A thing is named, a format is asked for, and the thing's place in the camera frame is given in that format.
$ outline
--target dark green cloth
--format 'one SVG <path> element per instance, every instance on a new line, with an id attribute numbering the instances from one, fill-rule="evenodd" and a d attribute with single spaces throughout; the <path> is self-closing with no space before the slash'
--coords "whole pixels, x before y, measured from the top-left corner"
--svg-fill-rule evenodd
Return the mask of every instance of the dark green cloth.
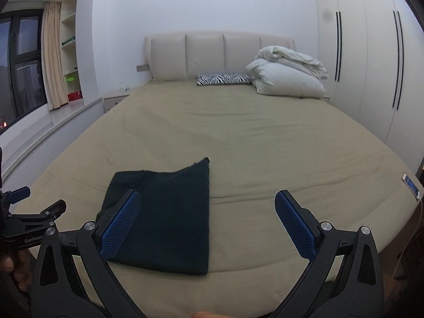
<path id="1" fill-rule="evenodd" d="M 209 159 L 174 173 L 116 173 L 97 220 L 128 189 L 139 192 L 141 210 L 112 260 L 173 273 L 207 274 Z"/>

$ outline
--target upholstered headboard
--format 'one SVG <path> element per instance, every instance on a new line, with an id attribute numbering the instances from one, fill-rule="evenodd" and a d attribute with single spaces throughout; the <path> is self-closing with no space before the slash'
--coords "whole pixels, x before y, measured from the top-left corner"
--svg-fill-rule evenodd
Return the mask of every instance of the upholstered headboard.
<path id="1" fill-rule="evenodd" d="M 184 80 L 200 73 L 248 74 L 246 66 L 269 45 L 294 48 L 294 40 L 260 33 L 194 31 L 146 37 L 145 57 L 154 79 Z"/>

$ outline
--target window sill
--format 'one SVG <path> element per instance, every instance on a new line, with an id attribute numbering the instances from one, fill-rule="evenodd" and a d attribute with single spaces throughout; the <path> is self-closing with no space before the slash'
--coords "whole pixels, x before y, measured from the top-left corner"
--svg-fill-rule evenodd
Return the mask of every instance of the window sill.
<path id="1" fill-rule="evenodd" d="M 48 136 L 75 116 L 79 115 L 101 100 L 102 98 L 98 98 L 88 104 L 85 104 L 83 99 L 71 101 L 65 106 L 52 110 L 47 115 L 34 121 L 34 123 L 24 129 L 18 136 L 10 140 L 3 146 L 3 181 L 10 175 L 16 166 L 35 147 L 48 138 Z"/>

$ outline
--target white wardrobe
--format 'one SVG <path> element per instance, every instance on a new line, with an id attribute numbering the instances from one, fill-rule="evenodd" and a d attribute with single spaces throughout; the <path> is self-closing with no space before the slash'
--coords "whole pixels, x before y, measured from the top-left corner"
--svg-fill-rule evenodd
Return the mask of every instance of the white wardrobe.
<path id="1" fill-rule="evenodd" d="M 424 156 L 424 31 L 405 0 L 317 0 L 330 103 L 416 172 Z"/>

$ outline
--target white duvet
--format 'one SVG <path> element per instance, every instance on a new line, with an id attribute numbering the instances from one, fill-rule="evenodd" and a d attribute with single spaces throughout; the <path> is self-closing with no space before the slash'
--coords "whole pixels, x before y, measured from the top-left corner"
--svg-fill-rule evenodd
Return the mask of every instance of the white duvet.
<path id="1" fill-rule="evenodd" d="M 328 74 L 324 65 L 309 55 L 296 52 L 283 46 L 267 46 L 260 49 L 255 60 L 263 58 L 291 67 L 317 79 L 327 79 Z"/>
<path id="2" fill-rule="evenodd" d="M 246 68 L 259 94 L 300 98 L 322 98 L 325 95 L 325 88 L 317 78 L 280 63 L 260 58 Z"/>

